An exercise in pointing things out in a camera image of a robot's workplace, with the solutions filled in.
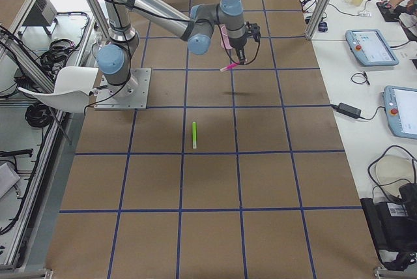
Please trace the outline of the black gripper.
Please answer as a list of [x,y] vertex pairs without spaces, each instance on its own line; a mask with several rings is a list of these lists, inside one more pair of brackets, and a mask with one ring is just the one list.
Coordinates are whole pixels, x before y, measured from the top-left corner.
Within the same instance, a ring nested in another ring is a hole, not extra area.
[[231,39],[230,45],[233,47],[237,55],[237,60],[235,61],[235,63],[238,65],[244,64],[246,62],[246,55],[244,53],[245,40]]

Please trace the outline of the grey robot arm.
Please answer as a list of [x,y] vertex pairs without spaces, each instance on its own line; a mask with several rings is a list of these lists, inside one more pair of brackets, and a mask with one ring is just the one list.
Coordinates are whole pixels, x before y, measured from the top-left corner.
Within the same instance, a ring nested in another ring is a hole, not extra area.
[[191,9],[190,16],[162,0],[104,1],[109,14],[110,43],[99,52],[98,66],[107,80],[111,96],[124,98],[137,87],[130,71],[130,60],[135,50],[130,43],[138,41],[138,34],[130,25],[131,11],[185,41],[188,50],[195,55],[208,51],[215,26],[224,25],[238,63],[243,65],[246,62],[244,47],[249,31],[244,21],[242,0],[196,5]]

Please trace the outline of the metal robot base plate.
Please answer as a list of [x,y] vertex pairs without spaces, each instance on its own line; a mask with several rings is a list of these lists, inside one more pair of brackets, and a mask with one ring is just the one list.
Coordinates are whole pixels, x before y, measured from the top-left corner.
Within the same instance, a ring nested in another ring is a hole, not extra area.
[[151,68],[133,68],[128,83],[115,96],[118,87],[108,85],[104,75],[101,77],[101,85],[107,85],[96,94],[96,110],[145,110],[151,82]]

